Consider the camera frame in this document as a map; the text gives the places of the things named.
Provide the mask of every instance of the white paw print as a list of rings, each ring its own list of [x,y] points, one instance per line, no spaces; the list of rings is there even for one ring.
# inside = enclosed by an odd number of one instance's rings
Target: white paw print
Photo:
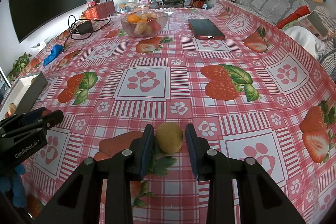
[[[176,59],[176,60],[172,60],[171,63],[173,65],[181,65],[183,63],[183,61],[181,59]]]
[[[278,97],[277,97],[277,102],[278,102],[278,104],[281,105],[281,106],[287,105],[286,99],[285,99],[285,98],[282,98],[281,96],[278,96]]]
[[[259,61],[253,61],[252,64],[256,65],[257,67],[261,66],[261,63]]]
[[[318,69],[314,70],[313,75],[314,75],[314,80],[316,82],[318,82],[322,78],[322,75],[321,75],[321,73],[320,73],[320,71]]]
[[[111,57],[109,58],[109,61],[116,61],[117,59],[118,59],[117,56],[111,56]]]
[[[77,120],[76,123],[75,123],[76,130],[82,130],[83,126],[85,126],[85,125],[86,125],[86,122],[85,122],[84,119]]]
[[[271,115],[271,119],[272,119],[272,122],[274,122],[276,126],[281,125],[281,117],[278,114],[274,113],[273,115]]]
[[[289,47],[290,43],[289,43],[289,41],[288,41],[287,39],[285,39],[285,43],[284,43],[284,45],[285,45],[286,48]]]
[[[31,170],[32,170],[32,165],[31,165],[30,162],[27,162],[27,164],[26,164],[26,171],[30,173]]]
[[[236,56],[236,57],[241,57],[241,58],[244,57],[244,55],[242,55],[242,54],[239,53],[239,52],[236,52],[236,53],[235,53],[235,56]]]
[[[292,190],[292,195],[294,195],[295,193],[298,193],[301,187],[301,183],[299,183],[299,180],[293,180],[292,182],[292,186],[291,186],[291,190]]]
[[[124,68],[126,66],[127,66],[127,63],[120,63],[120,64],[117,65],[117,68],[118,69],[122,69],[122,68]]]
[[[309,190],[306,196],[306,200],[308,201],[308,203],[311,203],[313,199],[314,199],[313,191]]]
[[[191,57],[197,56],[197,52],[188,52],[187,55]]]
[[[97,111],[99,113],[105,112],[105,111],[107,111],[109,109],[109,107],[110,107],[109,102],[101,102],[99,104],[99,106],[97,107]]]
[[[213,136],[214,132],[217,131],[217,128],[215,128],[216,124],[214,122],[202,122],[198,129],[202,131],[202,135],[204,137],[208,137],[208,136]]]
[[[174,105],[170,106],[171,108],[171,113],[178,113],[180,115],[183,115],[185,114],[187,111],[188,111],[188,108],[185,106],[185,103],[184,102],[176,102],[174,103]]]

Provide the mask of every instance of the silver screw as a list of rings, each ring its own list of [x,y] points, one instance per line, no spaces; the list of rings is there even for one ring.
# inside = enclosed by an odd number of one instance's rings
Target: silver screw
[[[207,154],[208,154],[209,156],[215,156],[215,155],[217,154],[217,151],[216,151],[215,149],[209,149],[209,150],[207,151]]]
[[[247,163],[247,164],[250,164],[250,165],[254,165],[254,164],[255,164],[255,159],[249,157],[249,158],[246,159],[246,163]]]
[[[93,163],[93,158],[86,158],[86,159],[84,160],[84,164],[86,164],[86,165],[89,165],[89,164],[91,164],[91,163]]]
[[[123,154],[124,156],[129,156],[131,153],[132,153],[132,150],[131,150],[131,149],[125,149],[125,150],[123,150],[123,152],[122,152],[122,154]]]

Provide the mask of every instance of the blue cloth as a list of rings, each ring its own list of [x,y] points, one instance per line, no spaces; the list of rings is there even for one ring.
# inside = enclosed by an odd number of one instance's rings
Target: blue cloth
[[[63,46],[61,46],[61,45],[59,45],[59,44],[56,44],[56,45],[52,48],[50,55],[48,55],[48,57],[44,59],[43,67],[45,67],[45,66],[48,65],[52,60],[54,60],[54,59],[61,53],[62,50],[63,50]]]
[[[14,168],[14,172],[6,177],[0,177],[0,191],[13,191],[13,205],[17,208],[27,207],[27,196],[22,184],[21,176],[26,172],[22,164]]]

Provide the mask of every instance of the red cushion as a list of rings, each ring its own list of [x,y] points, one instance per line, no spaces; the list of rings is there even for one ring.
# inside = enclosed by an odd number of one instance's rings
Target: red cushion
[[[202,8],[204,2],[205,2],[205,0],[204,1],[193,1],[192,0],[189,5],[193,8]]]
[[[301,7],[297,8],[296,11],[293,14],[290,14],[288,17],[279,21],[276,27],[278,29],[282,29],[286,24],[292,22],[295,19],[298,19],[300,17],[308,15],[308,14],[310,14],[308,6],[307,5],[301,6]]]

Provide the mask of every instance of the dining table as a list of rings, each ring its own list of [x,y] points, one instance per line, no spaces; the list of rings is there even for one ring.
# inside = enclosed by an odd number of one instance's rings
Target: dining table
[[[110,157],[121,135],[132,138],[164,122],[184,132],[192,123],[211,148],[255,158],[307,223],[321,220],[336,199],[336,92],[322,66],[283,31],[229,1],[217,0],[209,10],[156,11],[169,16],[151,40],[153,51],[139,51],[148,37],[129,36],[120,23],[127,15],[113,15],[88,38],[70,37],[47,66],[43,60],[66,37],[35,57],[27,73],[43,72],[48,84],[33,109],[60,109],[64,119],[23,163],[26,193],[43,207],[85,158]],[[189,19],[211,20],[225,39],[196,39]],[[151,164],[141,182],[130,183],[134,223],[205,224],[210,183],[195,180],[185,138],[178,152],[155,154]],[[106,182],[100,223],[105,195]]]

